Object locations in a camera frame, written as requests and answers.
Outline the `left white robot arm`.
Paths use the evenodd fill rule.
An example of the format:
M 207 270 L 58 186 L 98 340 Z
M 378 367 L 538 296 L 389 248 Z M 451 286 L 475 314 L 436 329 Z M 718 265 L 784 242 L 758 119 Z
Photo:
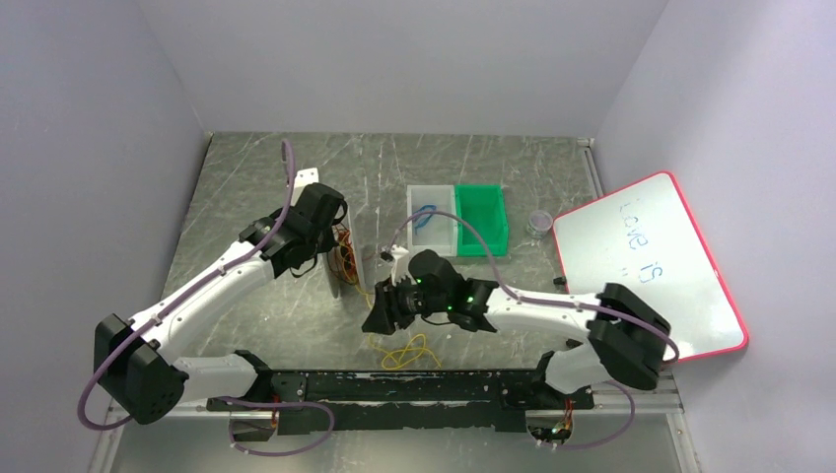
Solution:
M 304 186 L 294 204 L 247 226 L 225 253 L 186 286 L 128 319 L 105 317 L 94 335 L 94 382 L 148 425 L 178 403 L 226 397 L 274 400 L 271 368 L 246 350 L 187 358 L 184 350 L 235 303 L 285 273 L 301 276 L 336 241 L 344 196 L 322 183 Z

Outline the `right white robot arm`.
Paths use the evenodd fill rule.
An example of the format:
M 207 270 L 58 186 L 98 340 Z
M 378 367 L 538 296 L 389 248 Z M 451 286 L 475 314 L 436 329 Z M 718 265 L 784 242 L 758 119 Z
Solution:
M 540 369 L 543 383 L 562 394 L 609 380 L 645 391 L 658 386 L 670 325 L 623 285 L 584 295 L 527 292 L 465 278 L 433 250 L 412 255 L 396 246 L 382 258 L 390 275 L 374 286 L 365 333 L 391 335 L 443 313 L 469 332 L 529 331 L 575 341 L 574 348 L 545 354 Z

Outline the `white cable spool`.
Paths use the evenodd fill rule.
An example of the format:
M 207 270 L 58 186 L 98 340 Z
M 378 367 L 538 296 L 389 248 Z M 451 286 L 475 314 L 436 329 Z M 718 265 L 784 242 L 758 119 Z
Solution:
M 354 232 L 355 226 L 350 210 L 345 212 L 341 222 L 347 229 L 342 235 L 334 259 L 329 266 L 324 265 L 325 281 L 335 299 L 341 298 L 347 288 L 353 288 L 363 297 L 367 307 L 371 308 L 374 296 L 369 263 L 373 256 L 364 255 L 360 235 Z

